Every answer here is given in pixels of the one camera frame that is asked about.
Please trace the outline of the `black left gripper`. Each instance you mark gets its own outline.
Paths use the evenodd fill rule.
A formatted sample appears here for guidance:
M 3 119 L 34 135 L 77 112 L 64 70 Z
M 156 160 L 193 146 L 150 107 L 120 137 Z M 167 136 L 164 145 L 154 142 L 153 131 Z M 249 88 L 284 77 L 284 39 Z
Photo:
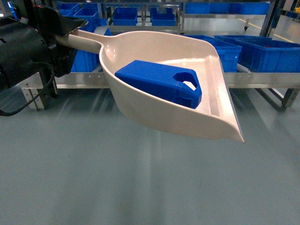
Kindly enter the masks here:
M 77 49 L 63 46 L 56 42 L 56 37 L 66 37 L 73 31 L 84 27 L 88 21 L 81 18 L 62 16 L 60 11 L 46 6 L 34 6 L 37 29 L 46 41 L 51 63 L 57 77 L 71 72 Z

